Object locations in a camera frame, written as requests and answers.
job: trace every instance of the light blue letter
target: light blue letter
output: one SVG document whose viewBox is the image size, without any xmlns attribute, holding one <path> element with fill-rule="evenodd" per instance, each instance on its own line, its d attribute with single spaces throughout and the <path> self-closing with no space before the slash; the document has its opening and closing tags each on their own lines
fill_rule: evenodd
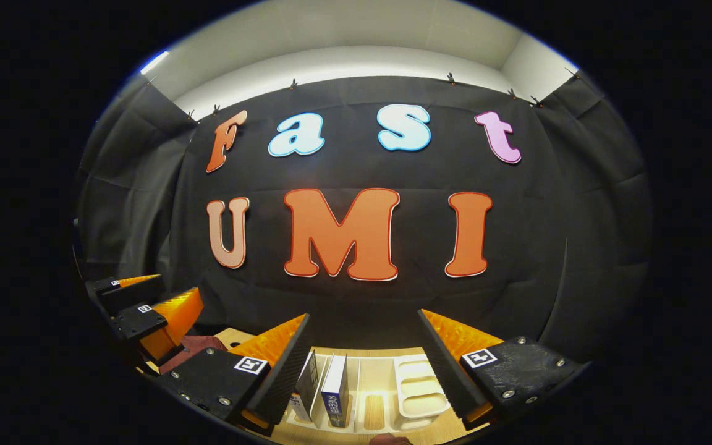
<svg viewBox="0 0 712 445">
<path fill-rule="evenodd" d="M 378 141 L 387 150 L 416 151 L 430 143 L 427 110 L 419 105 L 386 105 L 378 111 L 378 123 L 384 127 Z"/>
<path fill-rule="evenodd" d="M 275 135 L 268 143 L 268 153 L 280 158 L 293 152 L 299 155 L 311 155 L 326 143 L 320 137 L 323 128 L 323 118 L 313 112 L 305 112 L 289 117 L 276 127 L 279 135 Z"/>
</svg>

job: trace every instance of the orange letter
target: orange letter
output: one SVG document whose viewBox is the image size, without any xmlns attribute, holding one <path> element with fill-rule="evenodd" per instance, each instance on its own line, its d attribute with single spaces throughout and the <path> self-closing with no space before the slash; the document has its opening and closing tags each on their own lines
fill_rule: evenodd
<svg viewBox="0 0 712 445">
<path fill-rule="evenodd" d="M 206 172 L 212 172 L 223 166 L 227 156 L 225 150 L 229 150 L 232 144 L 235 143 L 235 133 L 238 131 L 237 125 L 243 125 L 246 122 L 246 110 L 227 119 L 227 121 L 219 125 L 215 131 L 216 140 L 213 143 L 213 152 L 210 154 Z"/>
<path fill-rule="evenodd" d="M 339 224 L 320 190 L 288 192 L 285 204 L 293 211 L 293 240 L 285 272 L 316 276 L 319 267 L 312 260 L 314 246 L 328 275 L 337 276 L 350 248 L 356 245 L 354 263 L 348 267 L 350 278 L 395 279 L 397 268 L 392 264 L 390 238 L 392 211 L 399 202 L 401 196 L 394 190 L 364 189 Z"/>
<path fill-rule="evenodd" d="M 224 202 L 210 201 L 208 203 L 210 248 L 219 264 L 227 268 L 237 269 L 246 259 L 244 214 L 248 208 L 249 200 L 247 198 L 232 198 L 229 201 L 229 212 L 232 213 L 232 250 L 226 250 L 224 242 L 221 240 L 221 214 L 224 213 Z"/>
<path fill-rule="evenodd" d="M 455 253 L 447 263 L 444 272 L 447 276 L 480 275 L 488 268 L 483 258 L 485 239 L 485 214 L 491 209 L 491 198 L 482 193 L 462 192 L 449 197 L 449 206 L 457 214 L 457 233 L 455 235 Z"/>
</svg>

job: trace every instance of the book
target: book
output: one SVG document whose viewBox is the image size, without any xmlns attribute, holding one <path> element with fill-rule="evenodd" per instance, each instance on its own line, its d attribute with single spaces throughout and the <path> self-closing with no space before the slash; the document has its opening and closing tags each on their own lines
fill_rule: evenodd
<svg viewBox="0 0 712 445">
<path fill-rule="evenodd" d="M 318 375 L 315 351 L 310 351 L 307 360 L 299 374 L 296 388 L 290 395 L 290 405 L 296 412 L 296 417 L 303 422 L 312 422 L 312 405 L 317 391 Z"/>
<path fill-rule="evenodd" d="M 334 354 L 331 357 L 320 395 L 323 396 L 323 406 L 326 407 L 331 426 L 345 428 L 348 402 L 347 355 Z"/>
</svg>

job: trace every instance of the letter m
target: letter m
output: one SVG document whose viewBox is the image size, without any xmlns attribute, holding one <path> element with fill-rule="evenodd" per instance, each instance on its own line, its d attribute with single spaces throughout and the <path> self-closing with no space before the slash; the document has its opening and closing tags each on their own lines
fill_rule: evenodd
<svg viewBox="0 0 712 445">
<path fill-rule="evenodd" d="M 293 239 L 285 272 L 292 276 L 316 276 L 319 267 L 312 260 L 317 251 L 328 275 L 337 276 L 356 246 L 348 276 L 364 281 L 390 281 L 397 277 L 392 264 L 392 211 L 401 202 L 398 192 L 364 189 L 356 196 L 340 224 L 331 213 L 326 198 L 317 189 L 299 189 L 285 195 L 293 211 Z"/>
</svg>

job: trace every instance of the white book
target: white book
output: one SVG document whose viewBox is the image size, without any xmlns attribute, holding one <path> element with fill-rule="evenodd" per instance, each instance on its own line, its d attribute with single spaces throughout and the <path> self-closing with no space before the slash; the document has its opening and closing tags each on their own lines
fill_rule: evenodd
<svg viewBox="0 0 712 445">
<path fill-rule="evenodd" d="M 293 411 L 296 412 L 296 417 L 303 422 L 312 422 L 312 405 L 315 400 L 317 383 L 317 361 L 315 352 L 310 351 L 289 402 L 293 406 Z"/>
</svg>

